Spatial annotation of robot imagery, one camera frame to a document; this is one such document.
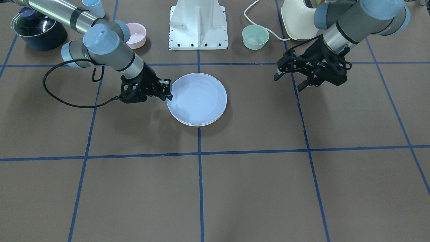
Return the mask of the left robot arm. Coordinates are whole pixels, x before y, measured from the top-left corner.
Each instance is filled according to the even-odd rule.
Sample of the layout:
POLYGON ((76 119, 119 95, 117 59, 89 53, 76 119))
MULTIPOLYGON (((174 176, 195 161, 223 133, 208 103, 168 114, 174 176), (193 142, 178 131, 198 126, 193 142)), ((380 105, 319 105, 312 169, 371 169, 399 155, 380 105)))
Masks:
POLYGON ((340 86, 347 81, 352 64, 345 56, 371 34, 390 36, 402 32, 411 20, 404 0, 337 0, 316 8, 314 25, 324 32, 306 40, 312 44, 297 54, 289 48, 277 62, 278 81, 288 73, 300 73, 306 80, 297 86, 318 87, 325 81, 340 86))

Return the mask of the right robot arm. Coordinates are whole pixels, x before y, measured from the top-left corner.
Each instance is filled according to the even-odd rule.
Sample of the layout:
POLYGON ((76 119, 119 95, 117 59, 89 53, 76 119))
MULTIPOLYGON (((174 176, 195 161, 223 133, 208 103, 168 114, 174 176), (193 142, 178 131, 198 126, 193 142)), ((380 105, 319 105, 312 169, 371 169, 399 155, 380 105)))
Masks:
POLYGON ((81 40, 63 46, 62 64, 78 68, 109 65, 121 73, 120 95, 111 98, 111 101, 140 103, 152 96, 162 101, 172 100, 171 81, 158 78, 152 68, 126 44, 131 34, 124 22, 105 20, 66 0, 14 0, 13 3, 28 7, 83 34, 81 40))

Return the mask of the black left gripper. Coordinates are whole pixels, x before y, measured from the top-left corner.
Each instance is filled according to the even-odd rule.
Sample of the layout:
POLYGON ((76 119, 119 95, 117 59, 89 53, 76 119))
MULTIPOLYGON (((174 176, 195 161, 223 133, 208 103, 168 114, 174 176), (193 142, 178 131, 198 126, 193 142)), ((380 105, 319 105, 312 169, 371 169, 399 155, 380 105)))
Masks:
POLYGON ((348 80, 347 71, 352 69, 351 62, 345 59, 350 50, 345 46, 339 54, 332 52, 322 35, 313 37, 284 52, 277 62, 274 81, 288 73, 300 73, 307 78, 297 86, 298 92, 311 86, 319 87, 325 81, 340 86, 348 80))

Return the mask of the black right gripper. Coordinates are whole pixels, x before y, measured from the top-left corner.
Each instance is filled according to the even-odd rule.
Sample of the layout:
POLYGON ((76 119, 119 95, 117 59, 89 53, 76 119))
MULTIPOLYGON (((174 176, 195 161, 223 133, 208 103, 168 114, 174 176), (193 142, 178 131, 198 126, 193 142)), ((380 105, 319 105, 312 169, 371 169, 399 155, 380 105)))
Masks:
POLYGON ((131 79, 127 79, 125 75, 120 77, 122 87, 120 91, 120 101, 124 103, 140 103, 147 100, 147 97, 155 96, 162 101, 172 101, 173 95, 170 90, 171 80, 161 80, 146 63, 144 63, 141 73, 131 79))

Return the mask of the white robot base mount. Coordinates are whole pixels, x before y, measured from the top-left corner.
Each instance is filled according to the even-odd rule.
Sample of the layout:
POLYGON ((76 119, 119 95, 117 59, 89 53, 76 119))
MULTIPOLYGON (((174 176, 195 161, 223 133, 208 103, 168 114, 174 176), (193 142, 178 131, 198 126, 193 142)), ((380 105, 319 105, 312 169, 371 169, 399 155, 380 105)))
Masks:
POLYGON ((228 48, 226 9, 218 0, 179 0, 169 13, 170 50, 228 48))

